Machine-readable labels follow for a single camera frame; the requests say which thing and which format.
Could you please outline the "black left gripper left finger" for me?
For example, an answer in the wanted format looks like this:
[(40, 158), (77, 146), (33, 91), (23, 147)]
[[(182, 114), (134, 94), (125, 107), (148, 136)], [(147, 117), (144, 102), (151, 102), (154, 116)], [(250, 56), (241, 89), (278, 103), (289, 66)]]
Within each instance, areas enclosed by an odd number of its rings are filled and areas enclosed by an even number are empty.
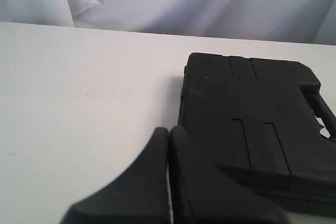
[(61, 223), (170, 223), (169, 132), (154, 129), (134, 162), (114, 181), (73, 204)]

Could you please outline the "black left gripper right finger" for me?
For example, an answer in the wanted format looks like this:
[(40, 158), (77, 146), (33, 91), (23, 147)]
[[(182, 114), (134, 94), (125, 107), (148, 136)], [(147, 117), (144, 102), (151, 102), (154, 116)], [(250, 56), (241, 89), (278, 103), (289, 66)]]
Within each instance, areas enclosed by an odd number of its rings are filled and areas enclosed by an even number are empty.
[(169, 138), (174, 223), (287, 223), (283, 210), (220, 172), (181, 126)]

